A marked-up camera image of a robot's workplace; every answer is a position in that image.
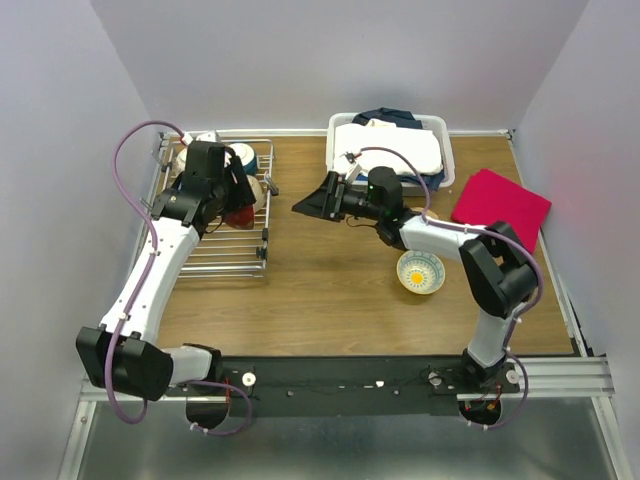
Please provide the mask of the red glossy bowl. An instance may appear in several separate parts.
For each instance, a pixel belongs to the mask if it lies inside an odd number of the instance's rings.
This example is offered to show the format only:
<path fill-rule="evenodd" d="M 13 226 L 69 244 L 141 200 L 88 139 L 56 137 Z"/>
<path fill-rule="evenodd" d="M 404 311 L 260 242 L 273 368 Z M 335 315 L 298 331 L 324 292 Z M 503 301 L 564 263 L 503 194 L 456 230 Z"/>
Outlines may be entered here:
<path fill-rule="evenodd" d="M 236 230 L 252 230 L 255 223 L 255 211 L 252 205 L 228 211 L 223 215 L 223 223 Z"/>

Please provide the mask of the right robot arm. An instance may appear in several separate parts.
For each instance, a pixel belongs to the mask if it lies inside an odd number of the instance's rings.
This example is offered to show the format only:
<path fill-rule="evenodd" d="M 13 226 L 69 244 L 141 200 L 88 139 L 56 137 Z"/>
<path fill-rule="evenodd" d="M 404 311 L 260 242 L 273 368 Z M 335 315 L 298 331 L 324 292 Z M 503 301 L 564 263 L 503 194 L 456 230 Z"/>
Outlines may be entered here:
<path fill-rule="evenodd" d="M 424 218 L 405 204 L 401 182 L 389 167 L 374 168 L 364 191 L 331 171 L 292 211 L 332 222 L 348 216 L 369 219 L 390 247 L 461 263 L 479 315 L 462 354 L 460 379 L 474 392 L 494 383 L 515 322 L 541 283 L 539 267 L 509 224 L 465 227 Z"/>

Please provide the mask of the beige flower pattern bowl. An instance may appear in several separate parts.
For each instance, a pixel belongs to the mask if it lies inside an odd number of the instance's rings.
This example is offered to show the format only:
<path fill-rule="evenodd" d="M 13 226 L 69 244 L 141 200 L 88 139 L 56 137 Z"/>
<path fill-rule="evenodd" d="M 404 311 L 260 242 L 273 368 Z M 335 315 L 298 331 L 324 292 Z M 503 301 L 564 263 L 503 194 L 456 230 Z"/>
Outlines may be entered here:
<path fill-rule="evenodd" d="M 438 219 L 439 219 L 439 216 L 438 216 L 435 212 L 433 212 L 433 211 L 431 211 L 431 210 L 428 210 L 428 211 L 426 211 L 426 212 L 422 212 L 422 214 L 423 214 L 424 216 L 426 216 L 426 217 L 430 218 L 430 219 L 435 219 L 435 220 L 438 220 Z"/>

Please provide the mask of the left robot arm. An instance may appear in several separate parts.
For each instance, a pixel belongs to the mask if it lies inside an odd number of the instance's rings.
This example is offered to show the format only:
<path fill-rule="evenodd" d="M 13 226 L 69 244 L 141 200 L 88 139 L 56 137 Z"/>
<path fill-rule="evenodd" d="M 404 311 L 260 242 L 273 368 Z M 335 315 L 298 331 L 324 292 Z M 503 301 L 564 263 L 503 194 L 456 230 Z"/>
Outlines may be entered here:
<path fill-rule="evenodd" d="M 187 383 L 201 395 L 222 380 L 218 350 L 157 347 L 160 322 L 183 265 L 217 218 L 251 213 L 255 195 L 242 161 L 228 145 L 194 141 L 185 169 L 154 199 L 144 248 L 115 303 L 95 328 L 84 327 L 76 349 L 95 387 L 156 401 Z"/>

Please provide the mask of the yellow dotted white bowl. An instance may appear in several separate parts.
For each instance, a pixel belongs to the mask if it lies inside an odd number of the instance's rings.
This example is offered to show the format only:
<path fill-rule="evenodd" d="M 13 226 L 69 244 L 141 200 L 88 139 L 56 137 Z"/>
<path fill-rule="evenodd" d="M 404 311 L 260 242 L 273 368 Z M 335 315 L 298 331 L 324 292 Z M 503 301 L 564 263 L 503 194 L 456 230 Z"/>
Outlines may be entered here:
<path fill-rule="evenodd" d="M 406 290 L 417 295 L 437 292 L 446 279 L 444 264 L 436 255 L 413 250 L 398 259 L 396 275 Z"/>

